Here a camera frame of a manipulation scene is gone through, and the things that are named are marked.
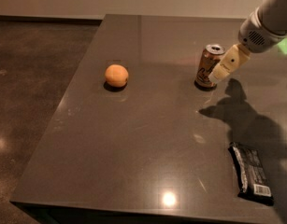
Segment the soda can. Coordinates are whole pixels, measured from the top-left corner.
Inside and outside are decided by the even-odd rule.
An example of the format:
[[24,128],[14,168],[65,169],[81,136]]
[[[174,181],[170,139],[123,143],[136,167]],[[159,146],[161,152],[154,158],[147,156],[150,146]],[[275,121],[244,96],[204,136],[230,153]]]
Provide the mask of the soda can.
[[225,53],[225,48],[219,44],[209,44],[202,51],[198,72],[195,79],[195,86],[204,91],[211,91],[217,84],[211,82],[208,75],[215,65],[221,60]]

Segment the table surface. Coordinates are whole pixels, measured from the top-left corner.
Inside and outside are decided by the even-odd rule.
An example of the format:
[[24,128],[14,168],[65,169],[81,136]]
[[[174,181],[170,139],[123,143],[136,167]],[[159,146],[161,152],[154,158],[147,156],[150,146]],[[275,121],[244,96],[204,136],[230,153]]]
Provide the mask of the table surface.
[[[230,48],[242,22],[106,15],[11,201],[287,223],[287,55],[194,85],[204,46]],[[122,91],[104,87],[112,63],[128,69]],[[237,197],[231,141],[259,150],[274,206]]]

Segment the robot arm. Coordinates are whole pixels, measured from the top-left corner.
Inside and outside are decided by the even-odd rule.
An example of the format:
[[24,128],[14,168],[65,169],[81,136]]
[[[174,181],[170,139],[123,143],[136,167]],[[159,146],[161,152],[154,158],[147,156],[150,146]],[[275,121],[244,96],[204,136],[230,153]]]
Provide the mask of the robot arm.
[[243,22],[240,44],[230,48],[208,76],[219,83],[245,63],[252,53],[261,53],[287,36],[287,0],[266,0]]

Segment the floor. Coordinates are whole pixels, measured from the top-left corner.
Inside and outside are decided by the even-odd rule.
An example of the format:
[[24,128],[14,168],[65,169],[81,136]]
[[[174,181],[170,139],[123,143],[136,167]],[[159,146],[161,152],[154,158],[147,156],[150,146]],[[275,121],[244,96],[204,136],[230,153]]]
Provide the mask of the floor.
[[97,28],[0,21],[0,224],[37,223],[9,199]]

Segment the black wrapper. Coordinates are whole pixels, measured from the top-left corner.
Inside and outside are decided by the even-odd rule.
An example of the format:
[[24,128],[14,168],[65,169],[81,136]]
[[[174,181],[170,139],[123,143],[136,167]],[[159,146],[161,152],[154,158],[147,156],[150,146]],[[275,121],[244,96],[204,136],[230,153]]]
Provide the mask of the black wrapper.
[[240,192],[238,197],[273,205],[274,199],[267,185],[265,172],[258,151],[252,147],[232,142],[228,148],[237,170]]

